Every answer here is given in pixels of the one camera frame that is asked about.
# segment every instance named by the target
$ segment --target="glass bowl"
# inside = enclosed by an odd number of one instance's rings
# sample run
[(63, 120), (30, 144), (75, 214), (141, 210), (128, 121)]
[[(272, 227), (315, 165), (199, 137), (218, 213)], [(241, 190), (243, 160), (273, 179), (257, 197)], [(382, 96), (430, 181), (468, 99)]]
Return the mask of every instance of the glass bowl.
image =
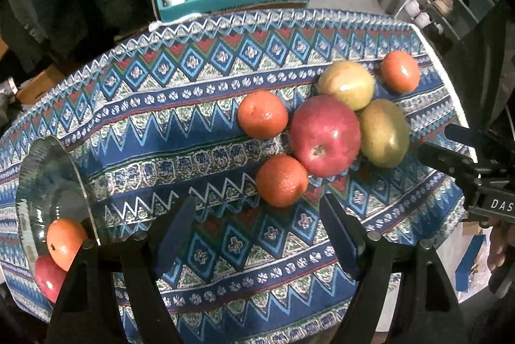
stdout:
[(38, 138), (22, 161), (16, 190), (18, 234), (33, 276), (39, 256), (48, 254), (46, 234), (59, 218), (82, 223), (99, 243), (88, 195), (78, 170), (60, 141)]

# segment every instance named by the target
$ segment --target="blue patterned tablecloth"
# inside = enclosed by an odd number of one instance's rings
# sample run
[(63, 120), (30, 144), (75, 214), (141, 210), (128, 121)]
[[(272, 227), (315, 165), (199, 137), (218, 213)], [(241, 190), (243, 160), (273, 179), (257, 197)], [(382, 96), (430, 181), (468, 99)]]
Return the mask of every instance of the blue patterned tablecloth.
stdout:
[[(392, 95), (377, 77), (390, 50), (418, 61), (413, 93)], [(430, 53), (409, 24), (389, 16), (281, 10), (161, 28), (87, 64), (0, 141), (0, 264), (16, 302), (50, 319), (20, 243), (14, 198), (31, 143), (55, 135), (87, 180), (96, 221), (110, 238), (147, 229), (176, 197), (195, 196), (197, 221), (177, 264), (158, 282), (187, 344), (287, 343), (336, 325), (355, 286), (320, 222), (322, 194), (335, 193), (368, 230), (404, 244), (429, 238), (439, 245), (463, 213), (452, 179), (416, 159), (423, 141), (469, 153), (443, 135), (448, 123), (464, 123), (463, 111)], [(246, 93), (267, 89), (293, 110), (338, 59), (360, 61), (376, 76), (375, 97), (404, 110), (412, 148), (395, 169), (359, 158), (337, 177), (311, 178), (293, 207), (271, 208), (260, 202), (252, 178), (267, 156), (289, 151), (288, 136), (244, 136), (238, 104)], [(121, 276), (115, 284), (127, 335), (138, 341)]]

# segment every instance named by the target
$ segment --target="finger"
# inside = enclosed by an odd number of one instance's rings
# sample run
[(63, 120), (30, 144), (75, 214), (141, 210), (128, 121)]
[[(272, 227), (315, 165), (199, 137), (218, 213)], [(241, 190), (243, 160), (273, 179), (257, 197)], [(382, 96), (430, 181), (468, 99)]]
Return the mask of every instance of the finger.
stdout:
[(511, 226), (506, 233), (506, 241), (509, 245), (515, 246), (515, 226)]
[(491, 226), (491, 227), (497, 227), (501, 224), (501, 220), (500, 218), (496, 217), (496, 216), (490, 216), (488, 218), (488, 224)]
[(506, 245), (506, 239), (503, 235), (503, 230), (500, 226), (492, 229), (490, 234), (490, 254), (499, 254), (503, 251)]
[(490, 271), (504, 264), (506, 256), (504, 254), (490, 254), (487, 258), (487, 266)]

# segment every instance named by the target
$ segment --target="tangerine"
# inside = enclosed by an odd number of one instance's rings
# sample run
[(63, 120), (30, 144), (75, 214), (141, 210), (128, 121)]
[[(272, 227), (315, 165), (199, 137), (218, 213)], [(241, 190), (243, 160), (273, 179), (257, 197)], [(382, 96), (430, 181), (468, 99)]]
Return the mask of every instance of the tangerine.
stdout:
[(403, 51), (396, 50), (387, 54), (380, 70), (388, 87), (400, 94), (411, 93), (420, 81), (416, 59)]
[(46, 244), (56, 264), (68, 271), (82, 243), (88, 238), (86, 230), (72, 219), (60, 218), (48, 227)]
[(267, 91), (250, 93), (238, 108), (238, 122), (255, 139), (272, 139), (288, 124), (288, 110), (279, 97)]
[(274, 155), (258, 170), (256, 189), (270, 205), (285, 208), (294, 204), (307, 189), (307, 171), (295, 158)]

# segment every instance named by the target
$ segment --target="metal bolt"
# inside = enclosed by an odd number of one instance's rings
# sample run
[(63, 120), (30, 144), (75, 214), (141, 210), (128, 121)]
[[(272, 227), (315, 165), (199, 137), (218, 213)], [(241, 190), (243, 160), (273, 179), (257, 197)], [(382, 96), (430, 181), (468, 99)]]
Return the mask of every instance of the metal bolt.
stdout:
[(379, 232), (370, 231), (367, 233), (367, 237), (372, 241), (379, 241), (381, 239), (381, 234)]
[(147, 233), (145, 231), (137, 231), (132, 237), (136, 241), (143, 241), (147, 237)]
[(419, 244), (424, 250), (430, 250), (433, 247), (433, 244), (428, 239), (421, 239)]
[(85, 250), (92, 249), (94, 245), (95, 245), (95, 242), (92, 239), (87, 239), (86, 241), (84, 241), (82, 243), (82, 247)]

